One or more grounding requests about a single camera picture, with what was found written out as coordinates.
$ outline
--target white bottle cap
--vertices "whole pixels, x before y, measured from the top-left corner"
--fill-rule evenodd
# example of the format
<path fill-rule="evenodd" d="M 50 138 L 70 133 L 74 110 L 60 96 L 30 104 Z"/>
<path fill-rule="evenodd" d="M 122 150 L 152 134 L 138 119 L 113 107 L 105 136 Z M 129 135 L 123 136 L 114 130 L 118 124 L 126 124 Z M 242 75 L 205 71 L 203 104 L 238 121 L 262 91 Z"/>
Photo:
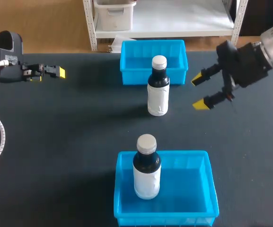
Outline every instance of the white bottle cap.
<path fill-rule="evenodd" d="M 156 146 L 156 139 L 150 134 L 143 134 L 137 139 L 137 149 L 144 155 L 154 153 Z"/>
<path fill-rule="evenodd" d="M 156 55 L 152 59 L 152 67 L 156 70 L 163 70 L 167 67 L 167 59 L 163 55 Z"/>

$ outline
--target white bottle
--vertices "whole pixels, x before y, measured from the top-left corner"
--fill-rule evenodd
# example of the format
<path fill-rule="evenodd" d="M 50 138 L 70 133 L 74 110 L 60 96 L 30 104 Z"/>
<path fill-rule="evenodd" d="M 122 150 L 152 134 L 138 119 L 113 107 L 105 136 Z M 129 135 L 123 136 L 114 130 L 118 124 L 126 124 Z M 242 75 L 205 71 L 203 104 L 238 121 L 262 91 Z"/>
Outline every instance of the white bottle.
<path fill-rule="evenodd" d="M 170 79 L 166 75 L 167 59 L 157 55 L 152 59 L 152 74 L 148 79 L 148 111 L 153 116 L 168 111 Z"/>
<path fill-rule="evenodd" d="M 161 159 L 156 152 L 156 139 L 150 134 L 141 135 L 133 159 L 134 190 L 138 197 L 150 200 L 160 187 Z"/>

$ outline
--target blue bin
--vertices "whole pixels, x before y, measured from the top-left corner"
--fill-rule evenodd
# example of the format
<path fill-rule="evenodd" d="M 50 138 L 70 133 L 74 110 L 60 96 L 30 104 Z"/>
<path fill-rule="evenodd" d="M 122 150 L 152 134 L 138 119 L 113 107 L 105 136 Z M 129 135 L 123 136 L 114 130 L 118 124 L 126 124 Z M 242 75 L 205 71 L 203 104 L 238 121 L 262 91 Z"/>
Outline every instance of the blue bin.
<path fill-rule="evenodd" d="M 158 151 L 160 191 L 152 200 L 135 194 L 132 161 L 136 152 L 120 152 L 114 190 L 119 226 L 212 225 L 219 214 L 206 151 Z"/>
<path fill-rule="evenodd" d="M 146 85 L 152 73 L 152 58 L 167 58 L 170 84 L 185 84 L 188 70 L 183 40 L 124 41 L 121 54 L 121 72 L 124 85 Z"/>

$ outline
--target wooden floor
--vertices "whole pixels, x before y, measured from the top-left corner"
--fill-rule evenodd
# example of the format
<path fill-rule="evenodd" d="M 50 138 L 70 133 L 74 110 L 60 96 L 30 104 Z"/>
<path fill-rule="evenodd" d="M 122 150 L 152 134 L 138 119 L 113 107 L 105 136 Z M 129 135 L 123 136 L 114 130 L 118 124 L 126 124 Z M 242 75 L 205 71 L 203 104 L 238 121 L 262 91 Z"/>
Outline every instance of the wooden floor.
<path fill-rule="evenodd" d="M 24 53 L 91 52 L 82 0 L 0 0 L 0 31 L 22 36 Z M 187 51 L 215 50 L 230 37 L 185 38 Z M 242 37 L 238 45 L 259 37 Z M 99 40 L 108 51 L 112 40 Z"/>

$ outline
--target black table surface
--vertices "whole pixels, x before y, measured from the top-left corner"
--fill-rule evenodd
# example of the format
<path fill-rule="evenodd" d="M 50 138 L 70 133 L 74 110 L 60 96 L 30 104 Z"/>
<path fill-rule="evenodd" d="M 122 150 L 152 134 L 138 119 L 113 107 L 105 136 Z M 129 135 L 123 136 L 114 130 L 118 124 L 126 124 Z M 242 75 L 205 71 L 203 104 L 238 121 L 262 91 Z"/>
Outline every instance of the black table surface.
<path fill-rule="evenodd" d="M 169 111 L 147 113 L 146 86 L 123 86 L 118 54 L 30 54 L 67 78 L 0 84 L 6 146 L 0 157 L 0 227 L 115 227 L 117 154 L 150 133 L 158 150 L 209 153 L 220 215 L 214 226 L 273 226 L 273 71 L 235 92 L 233 105 L 197 112 L 222 87 L 190 79 L 216 62 L 189 52 L 186 85 L 171 86 Z"/>

